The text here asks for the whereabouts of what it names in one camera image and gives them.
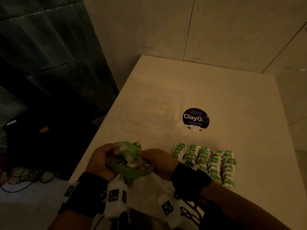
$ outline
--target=black wristband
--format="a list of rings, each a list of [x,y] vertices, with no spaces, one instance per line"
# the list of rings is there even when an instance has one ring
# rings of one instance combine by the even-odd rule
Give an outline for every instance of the black wristband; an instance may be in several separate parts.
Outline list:
[[[212,182],[208,174],[193,168],[195,168],[194,163],[183,160],[178,164],[171,176],[176,193],[187,201],[196,201],[201,189]]]
[[[94,218],[99,212],[102,213],[105,204],[102,201],[106,198],[108,182],[95,175],[84,172],[78,179],[79,184],[70,187],[64,196],[69,196],[66,203],[63,203],[58,214],[65,210],[72,210],[79,214]]]

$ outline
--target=purple sticker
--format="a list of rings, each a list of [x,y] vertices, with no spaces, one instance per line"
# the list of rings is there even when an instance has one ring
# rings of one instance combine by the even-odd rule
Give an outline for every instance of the purple sticker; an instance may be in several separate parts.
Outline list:
[[[182,120],[188,128],[191,128],[191,125],[199,126],[200,131],[202,131],[202,128],[207,128],[209,125],[207,113],[198,108],[187,109],[182,115]]]

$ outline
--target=person's left hand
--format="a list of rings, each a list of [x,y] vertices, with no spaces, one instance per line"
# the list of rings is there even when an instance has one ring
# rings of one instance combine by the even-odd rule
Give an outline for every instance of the person's left hand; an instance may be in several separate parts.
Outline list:
[[[117,174],[106,167],[106,153],[113,151],[115,154],[118,154],[118,148],[119,146],[115,144],[107,143],[95,149],[85,171],[91,174],[96,174],[104,178],[106,181],[111,182]]]

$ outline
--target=round sticker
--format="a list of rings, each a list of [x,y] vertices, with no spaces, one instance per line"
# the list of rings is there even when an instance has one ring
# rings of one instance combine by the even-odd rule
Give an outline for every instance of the round sticker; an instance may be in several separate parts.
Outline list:
[[[206,112],[198,108],[187,109],[182,115],[183,123],[193,132],[202,131],[209,125]]]

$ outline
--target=hand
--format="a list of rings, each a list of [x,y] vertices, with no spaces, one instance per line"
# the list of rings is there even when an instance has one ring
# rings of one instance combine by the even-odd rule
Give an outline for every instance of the hand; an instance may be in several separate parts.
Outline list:
[[[113,153],[118,153],[119,146],[111,143],[107,143],[93,152],[87,167],[86,172],[91,174],[96,174],[108,182],[111,182],[117,174],[106,167],[106,153],[113,151]]]
[[[177,159],[158,148],[138,151],[138,155],[143,159],[151,161],[156,168],[155,173],[167,181],[170,181],[172,173],[179,164]]]

